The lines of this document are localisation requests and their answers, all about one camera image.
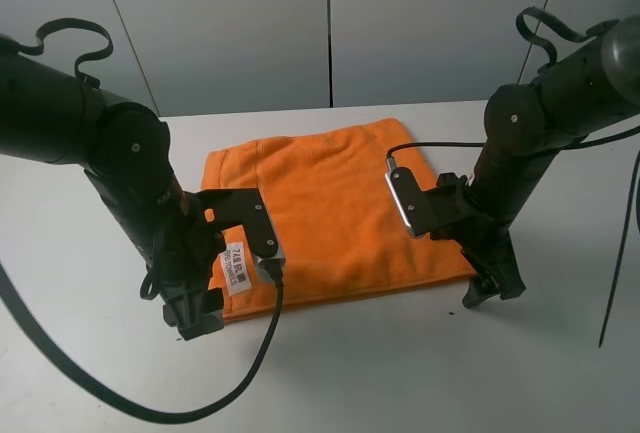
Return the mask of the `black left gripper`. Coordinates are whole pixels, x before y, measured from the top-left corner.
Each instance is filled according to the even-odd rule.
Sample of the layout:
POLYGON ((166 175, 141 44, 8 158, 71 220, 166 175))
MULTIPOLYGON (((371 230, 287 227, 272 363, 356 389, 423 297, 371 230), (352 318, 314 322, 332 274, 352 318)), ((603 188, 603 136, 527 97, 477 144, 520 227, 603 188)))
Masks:
POLYGON ((199 202, 191 202, 187 213, 163 217, 142 246, 142 298, 161 297, 165 323, 185 341, 224 327, 222 289, 209 287, 213 262, 224 249, 222 234, 208 227, 199 202))

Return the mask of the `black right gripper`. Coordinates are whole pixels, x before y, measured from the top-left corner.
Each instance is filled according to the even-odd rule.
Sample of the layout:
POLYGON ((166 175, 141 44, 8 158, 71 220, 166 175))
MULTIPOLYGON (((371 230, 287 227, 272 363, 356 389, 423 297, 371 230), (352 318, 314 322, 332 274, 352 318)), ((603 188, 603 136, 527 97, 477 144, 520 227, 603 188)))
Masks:
POLYGON ((472 309, 498 294, 502 300, 521 296, 526 286, 521 278, 510 234, 475 201, 467 177, 440 174, 436 181, 439 226, 433 240, 452 240, 477 273, 493 273, 494 281, 471 277, 464 307, 472 309))

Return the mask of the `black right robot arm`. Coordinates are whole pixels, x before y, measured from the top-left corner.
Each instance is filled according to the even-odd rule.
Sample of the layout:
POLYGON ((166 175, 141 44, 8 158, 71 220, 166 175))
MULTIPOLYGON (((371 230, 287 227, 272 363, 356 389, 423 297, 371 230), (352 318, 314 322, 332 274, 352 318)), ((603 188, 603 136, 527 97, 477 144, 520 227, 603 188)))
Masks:
POLYGON ((639 112, 639 19, 615 22, 527 85, 505 85, 485 108, 486 141, 473 176, 441 174, 434 195, 442 222, 476 274, 462 299, 474 308, 525 290, 509 228, 559 154, 639 112))

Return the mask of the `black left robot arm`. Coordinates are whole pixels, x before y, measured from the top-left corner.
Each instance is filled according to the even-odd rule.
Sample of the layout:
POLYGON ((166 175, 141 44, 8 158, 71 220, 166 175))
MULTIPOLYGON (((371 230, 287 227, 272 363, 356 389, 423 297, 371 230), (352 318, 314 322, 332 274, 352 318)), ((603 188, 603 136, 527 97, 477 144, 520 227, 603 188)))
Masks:
POLYGON ((223 298, 210 289, 219 234, 169 161, 168 125, 147 107, 23 55, 1 40, 1 152, 81 166, 146 263, 144 300, 163 301, 185 340, 223 328, 223 298))

